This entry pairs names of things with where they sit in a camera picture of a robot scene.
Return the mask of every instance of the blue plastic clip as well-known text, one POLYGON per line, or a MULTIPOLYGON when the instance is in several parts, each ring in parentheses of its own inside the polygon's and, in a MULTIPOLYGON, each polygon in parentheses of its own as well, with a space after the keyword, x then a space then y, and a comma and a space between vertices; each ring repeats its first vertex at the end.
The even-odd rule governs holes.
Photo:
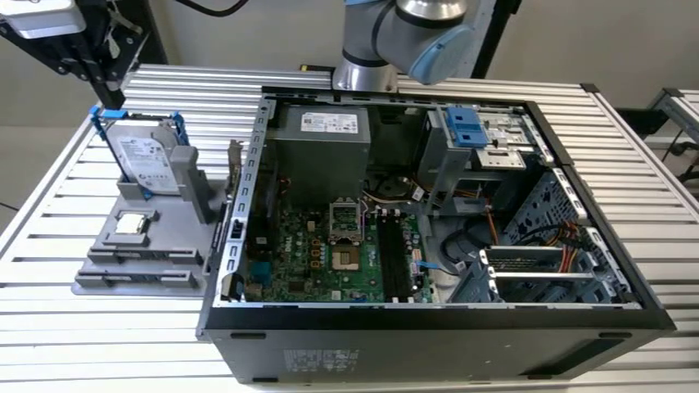
POLYGON ((457 147, 485 147, 488 137, 480 127, 480 118, 470 108, 446 108, 446 126, 454 133, 457 147))
POLYGON ((183 127, 183 117, 178 112, 171 112, 170 119, 174 121, 174 128, 177 129, 177 140, 179 145, 189 145, 189 137, 186 136, 186 128, 183 127))

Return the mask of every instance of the cable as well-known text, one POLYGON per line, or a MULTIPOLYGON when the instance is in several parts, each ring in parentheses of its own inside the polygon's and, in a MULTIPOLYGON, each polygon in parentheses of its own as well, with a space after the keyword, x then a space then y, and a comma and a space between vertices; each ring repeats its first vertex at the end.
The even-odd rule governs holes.
POLYGON ((449 276, 458 277, 458 274, 450 273, 446 269, 444 269, 441 266, 438 266, 438 264, 430 264, 429 262, 420 261, 420 262, 417 262, 417 266, 420 266, 420 267, 422 267, 425 269, 441 270, 449 276))
POLYGON ((0 202, 0 206, 1 207, 6 207, 7 209, 13 210, 13 211, 19 211, 19 209, 17 209, 15 207, 13 207, 11 205, 7 205, 6 203, 1 203, 0 202))
POLYGON ((230 8, 226 8, 225 10, 211 10, 210 8, 205 8, 201 4, 197 4, 195 2, 191 2, 190 0, 174 0, 178 2, 182 6, 189 7, 191 10, 199 12, 201 14, 206 14, 207 16, 213 16, 215 18, 222 18, 225 16, 230 16, 237 12, 239 8, 245 5, 245 3, 249 0, 237 0, 237 2, 231 5, 230 8))
POLYGON ((390 203, 401 203, 401 202, 410 202, 412 199, 389 199, 389 198, 380 198, 374 195, 372 195, 366 190, 364 190, 364 195, 369 197, 369 199, 373 200, 373 202, 382 203, 384 205, 389 205, 390 203))
POLYGON ((677 132, 677 135, 674 135, 674 139, 672 139, 672 143, 666 147, 665 154, 662 155, 662 159, 660 161, 665 162, 665 158, 666 158, 666 155, 669 154, 669 150, 672 149, 672 146, 674 145, 674 142, 678 139, 678 135, 681 135, 682 132, 684 132, 684 130, 680 129, 678 132, 677 132))
POLYGON ((485 207, 485 216, 488 218, 488 227, 490 227, 490 240, 492 240, 492 244, 493 245, 497 245, 498 241, 497 241, 497 231, 494 230, 494 223, 492 222, 492 214, 490 214, 490 200, 485 200, 485 204, 486 204, 486 207, 485 207))
POLYGON ((677 180, 680 183, 686 183, 689 180, 694 179, 694 178, 699 178, 699 172, 688 172, 688 173, 682 173, 677 176, 677 180))
POLYGON ((520 240, 513 244, 513 246, 520 246, 526 237, 532 236, 534 233, 550 231, 552 229, 560 229, 569 230, 562 226, 562 224, 553 224, 553 225, 545 225, 542 227, 537 227, 536 229, 532 229, 529 232, 524 233, 524 235, 520 237, 520 240))
POLYGON ((450 262, 452 264, 457 264, 460 261, 449 255, 449 251, 446 250, 446 245, 456 239, 458 236, 464 233, 462 229, 458 229, 449 233, 444 240, 441 240, 441 243, 438 243, 438 252, 441 252, 441 255, 444 259, 450 262))

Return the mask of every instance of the gray wall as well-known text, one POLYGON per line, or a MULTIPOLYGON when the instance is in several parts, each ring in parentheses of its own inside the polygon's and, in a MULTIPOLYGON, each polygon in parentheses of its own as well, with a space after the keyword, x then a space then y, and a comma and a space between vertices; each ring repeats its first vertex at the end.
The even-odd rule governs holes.
POLYGON ((524 0, 488 78, 592 82, 617 106, 699 88, 696 0, 524 0))
MULTIPOLYGON (((295 70, 299 64, 340 61, 341 0, 250 0, 226 18, 211 18, 163 2, 182 64, 295 70)), ((223 9, 230 0, 206 0, 223 9)))
MULTIPOLYGON (((221 19, 150 3, 173 63, 294 70, 340 59, 341 0, 251 0, 221 19)), ((524 0, 488 76, 593 82, 613 104, 644 106, 660 87, 699 88, 696 15, 696 0, 524 0)), ((75 126, 95 100, 87 86, 3 40, 0 58, 0 125, 75 126)))
POLYGON ((2 38, 0 59, 0 126, 77 127, 97 101, 89 85, 53 73, 2 38))

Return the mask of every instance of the metal rail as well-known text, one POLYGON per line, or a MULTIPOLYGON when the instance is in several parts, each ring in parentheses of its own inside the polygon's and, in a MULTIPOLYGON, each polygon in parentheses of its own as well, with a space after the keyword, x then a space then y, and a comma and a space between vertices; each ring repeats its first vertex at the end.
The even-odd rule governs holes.
MULTIPOLYGON (((125 89, 125 109, 178 110, 209 178, 226 175, 227 140, 251 130, 261 85, 328 88, 325 73, 146 65, 125 89)), ((565 146, 605 216, 677 325, 674 335, 569 382, 469 386, 286 386, 287 391, 699 390, 697 213, 657 160, 604 99, 573 84, 450 79, 404 93, 532 100, 565 146)), ((86 296, 69 292, 74 271, 115 200, 117 167, 86 124, 0 238, 0 382, 2 391, 233 391, 211 345, 195 342, 199 300, 86 296), (29 381, 14 385, 10 382, 29 381)), ((259 386, 259 390, 274 387, 259 386)))

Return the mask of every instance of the sticker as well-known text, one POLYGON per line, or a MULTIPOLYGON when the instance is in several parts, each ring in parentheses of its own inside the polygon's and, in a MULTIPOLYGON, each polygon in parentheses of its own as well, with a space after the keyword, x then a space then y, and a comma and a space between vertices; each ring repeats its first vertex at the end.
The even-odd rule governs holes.
POLYGON ((424 196, 424 189, 420 186, 417 186, 414 188, 414 191, 412 192, 412 199, 420 202, 422 200, 422 196, 424 196))
POLYGON ((151 193, 178 192, 177 181, 162 145, 151 138, 121 137, 118 139, 122 160, 135 182, 151 193))
POLYGON ((341 113, 305 112, 301 131, 309 133, 358 133, 357 116, 341 113))
POLYGON ((357 366, 358 350, 283 350, 290 373, 350 373, 357 366))

